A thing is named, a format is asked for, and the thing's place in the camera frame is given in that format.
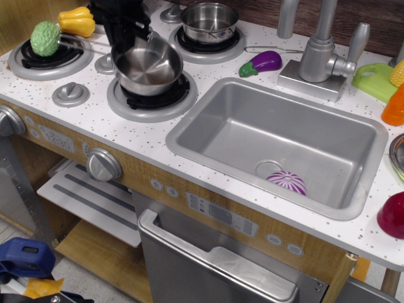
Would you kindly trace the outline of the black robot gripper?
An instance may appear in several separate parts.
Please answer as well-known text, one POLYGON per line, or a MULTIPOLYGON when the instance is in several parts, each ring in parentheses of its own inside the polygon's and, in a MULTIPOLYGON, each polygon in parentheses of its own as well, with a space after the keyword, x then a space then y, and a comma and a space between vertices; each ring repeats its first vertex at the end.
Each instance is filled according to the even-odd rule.
POLYGON ((111 46, 125 39, 125 48, 130 49, 138 39, 150 39, 150 17, 143 1, 94 0, 90 1, 90 11, 104 26, 111 46))

